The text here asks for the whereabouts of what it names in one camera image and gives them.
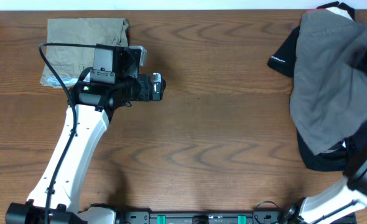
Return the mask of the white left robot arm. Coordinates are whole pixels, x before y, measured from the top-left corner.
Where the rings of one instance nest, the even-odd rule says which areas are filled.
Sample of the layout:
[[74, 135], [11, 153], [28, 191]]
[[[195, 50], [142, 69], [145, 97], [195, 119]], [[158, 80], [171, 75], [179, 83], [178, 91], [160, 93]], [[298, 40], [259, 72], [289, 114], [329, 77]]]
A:
[[162, 100], [166, 82], [160, 73], [139, 73], [147, 56], [142, 46], [93, 48], [93, 66], [71, 88], [55, 76], [68, 100], [63, 130], [38, 184], [26, 203], [10, 204], [6, 223], [124, 223], [123, 212], [103, 203], [79, 211], [83, 181], [114, 111]]

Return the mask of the grey shorts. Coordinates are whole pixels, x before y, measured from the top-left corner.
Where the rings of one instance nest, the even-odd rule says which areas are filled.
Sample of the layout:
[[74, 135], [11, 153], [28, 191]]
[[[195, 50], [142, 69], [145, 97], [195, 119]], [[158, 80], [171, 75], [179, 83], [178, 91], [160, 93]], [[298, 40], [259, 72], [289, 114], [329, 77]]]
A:
[[367, 120], [367, 75], [351, 66], [367, 48], [367, 27], [326, 9], [302, 16], [290, 115], [315, 155]]

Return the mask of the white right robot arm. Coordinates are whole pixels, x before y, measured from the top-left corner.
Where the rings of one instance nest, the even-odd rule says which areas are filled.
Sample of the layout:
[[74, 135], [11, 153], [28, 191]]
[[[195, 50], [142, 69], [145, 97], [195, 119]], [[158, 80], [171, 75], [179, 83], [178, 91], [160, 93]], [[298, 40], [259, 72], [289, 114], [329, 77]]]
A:
[[351, 158], [342, 180], [291, 206], [281, 223], [333, 223], [367, 208], [367, 149]]

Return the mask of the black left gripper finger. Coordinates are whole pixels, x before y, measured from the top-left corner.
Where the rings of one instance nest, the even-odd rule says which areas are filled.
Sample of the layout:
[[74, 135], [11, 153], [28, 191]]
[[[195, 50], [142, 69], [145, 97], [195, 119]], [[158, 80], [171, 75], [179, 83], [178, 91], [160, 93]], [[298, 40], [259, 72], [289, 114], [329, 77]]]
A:
[[153, 92], [163, 93], [166, 88], [166, 81], [161, 73], [153, 73]]
[[129, 46], [129, 48], [139, 54], [139, 65], [144, 66], [147, 60], [147, 50], [143, 46]]

